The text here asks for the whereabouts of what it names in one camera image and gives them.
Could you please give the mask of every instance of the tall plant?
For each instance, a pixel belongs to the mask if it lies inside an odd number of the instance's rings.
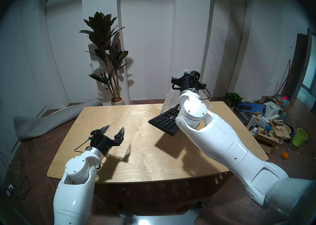
[[[111,14],[104,15],[103,13],[96,12],[94,17],[89,17],[89,20],[84,19],[85,23],[93,29],[90,30],[81,30],[79,33],[88,34],[90,41],[97,46],[97,49],[94,49],[95,53],[91,53],[99,57],[106,66],[107,75],[100,73],[100,76],[97,74],[90,74],[89,76],[96,81],[99,81],[107,86],[105,90],[109,90],[113,96],[113,102],[119,102],[122,98],[119,95],[119,79],[118,74],[119,70],[125,65],[122,65],[123,59],[128,55],[128,51],[119,51],[118,45],[111,45],[111,37],[114,36],[119,30],[125,28],[122,27],[115,31],[118,27],[115,26],[114,29],[111,29],[114,21],[117,17],[111,19]]]

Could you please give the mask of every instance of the power strip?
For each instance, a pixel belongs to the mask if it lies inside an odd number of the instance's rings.
[[[11,193],[13,191],[13,186],[12,184],[9,185],[8,189],[7,189],[7,195],[10,197]]]

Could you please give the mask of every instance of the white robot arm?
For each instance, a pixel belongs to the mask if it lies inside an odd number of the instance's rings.
[[[54,196],[55,225],[81,225],[87,218],[97,169],[109,149],[119,146],[124,140],[124,127],[114,136],[114,140],[104,135],[108,128],[109,125],[92,131],[90,146],[80,156],[66,163],[63,178]]]
[[[172,79],[173,89],[178,85],[181,90],[177,126],[203,153],[230,169],[256,204],[263,209],[270,207],[287,218],[304,191],[315,182],[288,178],[279,166],[257,158],[226,121],[206,108],[198,93],[206,85],[198,80],[196,71]],[[202,120],[205,127],[196,130]]]
[[[313,189],[316,193],[315,181],[288,178],[279,166],[262,161],[251,153],[233,128],[201,101],[198,90],[206,89],[206,84],[200,83],[199,77],[197,71],[191,71],[171,80],[172,88],[180,90],[177,126],[207,156],[230,169],[260,207],[270,207],[285,219],[291,213],[301,212],[297,204],[305,203],[301,198],[308,195],[307,190]],[[196,130],[202,120],[205,127]],[[54,197],[55,225],[81,225],[88,216],[97,169],[108,150],[124,140],[124,127],[114,140],[104,135],[108,127],[92,131],[86,151],[67,162]]]

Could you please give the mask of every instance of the small potted plant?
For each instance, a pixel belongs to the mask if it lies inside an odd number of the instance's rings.
[[[243,97],[240,97],[240,95],[235,92],[226,92],[225,98],[230,101],[230,105],[228,105],[228,107],[231,109],[231,111],[233,111],[234,106],[237,103],[241,103],[241,101],[244,99]]]
[[[111,37],[115,35],[119,30],[125,28],[122,27],[114,31],[118,25],[111,29],[112,24],[117,17],[111,19],[111,14],[104,15],[103,13],[96,12],[94,17],[89,17],[89,20],[84,19],[85,23],[93,29],[90,30],[81,30],[79,33],[88,34],[90,41],[97,46],[97,49],[94,49],[95,53],[91,53],[99,57],[104,63],[107,69],[104,74],[100,73],[89,75],[91,78],[99,81],[107,86],[105,90],[109,90],[112,94],[111,105],[124,105],[123,98],[119,93],[119,70],[127,64],[123,64],[123,59],[128,55],[128,51],[119,51],[118,45],[111,45]]]

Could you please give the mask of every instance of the mug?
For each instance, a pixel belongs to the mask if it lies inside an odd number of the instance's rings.
[[[285,112],[280,115],[280,120],[283,120],[284,123],[288,122],[289,119],[290,117]]]

